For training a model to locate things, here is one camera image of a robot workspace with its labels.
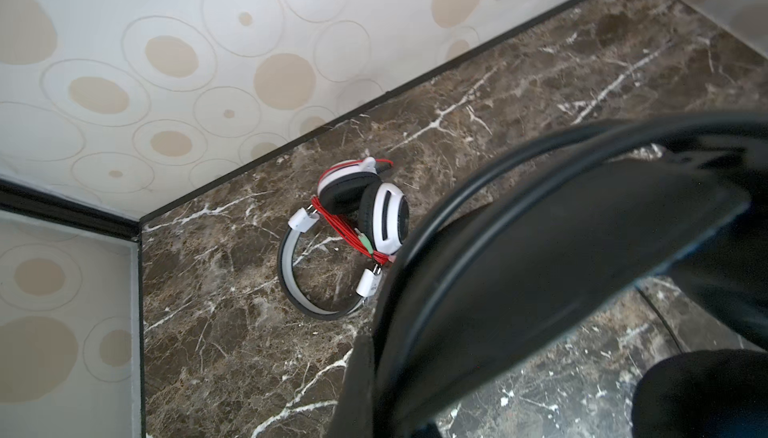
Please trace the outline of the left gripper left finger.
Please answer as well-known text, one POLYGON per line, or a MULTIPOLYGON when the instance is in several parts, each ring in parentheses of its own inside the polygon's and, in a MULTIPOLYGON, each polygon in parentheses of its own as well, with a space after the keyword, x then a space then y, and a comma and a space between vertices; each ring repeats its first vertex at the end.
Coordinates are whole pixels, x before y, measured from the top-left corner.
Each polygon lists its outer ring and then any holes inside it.
POLYGON ((375 349, 369 335, 356 337, 342 392, 326 433, 330 438, 374 436, 375 349))

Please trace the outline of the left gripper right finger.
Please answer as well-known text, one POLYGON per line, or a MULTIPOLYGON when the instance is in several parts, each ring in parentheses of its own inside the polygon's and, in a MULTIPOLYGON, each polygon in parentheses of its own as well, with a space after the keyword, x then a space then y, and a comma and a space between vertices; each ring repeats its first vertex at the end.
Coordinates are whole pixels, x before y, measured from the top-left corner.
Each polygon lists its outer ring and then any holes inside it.
POLYGON ((434 422, 429 422, 420 428, 414 430, 410 435, 411 438, 442 438, 442 434, 438 426, 434 422))

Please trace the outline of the white headphones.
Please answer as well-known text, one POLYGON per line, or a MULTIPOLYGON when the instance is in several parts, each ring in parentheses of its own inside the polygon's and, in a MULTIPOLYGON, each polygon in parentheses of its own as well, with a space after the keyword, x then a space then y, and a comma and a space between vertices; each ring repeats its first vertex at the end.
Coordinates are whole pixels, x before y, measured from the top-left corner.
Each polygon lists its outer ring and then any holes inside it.
POLYGON ((288 220, 277 259, 277 277, 289 302, 304 315, 322 321, 346 317, 373 297, 383 268, 392 263, 408 232, 410 211, 404 192, 381 174, 393 167, 389 159, 366 157, 339 162, 325 170, 310 204, 288 220), (370 259, 358 281, 353 301, 339 310, 314 304, 294 275, 294 254, 301 236, 323 219, 354 250, 370 259))

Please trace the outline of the black headphones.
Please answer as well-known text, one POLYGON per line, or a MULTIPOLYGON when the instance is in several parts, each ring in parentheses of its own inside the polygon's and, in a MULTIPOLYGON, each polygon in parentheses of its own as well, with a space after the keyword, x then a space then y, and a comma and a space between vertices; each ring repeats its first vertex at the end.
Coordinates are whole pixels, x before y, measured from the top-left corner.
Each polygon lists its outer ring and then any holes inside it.
POLYGON ((516 146, 453 189, 379 298, 373 437, 410 437, 656 275, 753 349, 654 366, 633 398, 634 435, 765 435, 764 114, 581 124, 516 146))

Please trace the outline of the left black frame post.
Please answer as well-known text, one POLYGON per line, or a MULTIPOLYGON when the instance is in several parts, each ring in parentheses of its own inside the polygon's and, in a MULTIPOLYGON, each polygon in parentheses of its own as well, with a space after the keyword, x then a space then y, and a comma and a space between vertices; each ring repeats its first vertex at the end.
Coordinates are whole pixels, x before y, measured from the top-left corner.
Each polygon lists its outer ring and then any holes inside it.
POLYGON ((138 221, 1 179, 1 209, 26 217, 136 242, 138 221))

